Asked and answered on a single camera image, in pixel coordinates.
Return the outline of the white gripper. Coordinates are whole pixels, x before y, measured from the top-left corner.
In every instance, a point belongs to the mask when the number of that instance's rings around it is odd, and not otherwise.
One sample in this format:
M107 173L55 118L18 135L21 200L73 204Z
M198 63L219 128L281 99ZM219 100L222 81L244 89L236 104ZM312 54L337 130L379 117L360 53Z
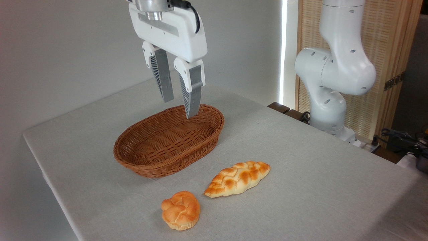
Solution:
M164 102L174 99L167 52L177 56L174 67L180 78L187 119L196 116L205 86L204 63L207 42L202 20L196 31L196 18L192 10L174 8L162 12L162 20L149 20L145 12L129 5L134 30L143 39L146 66L152 70Z

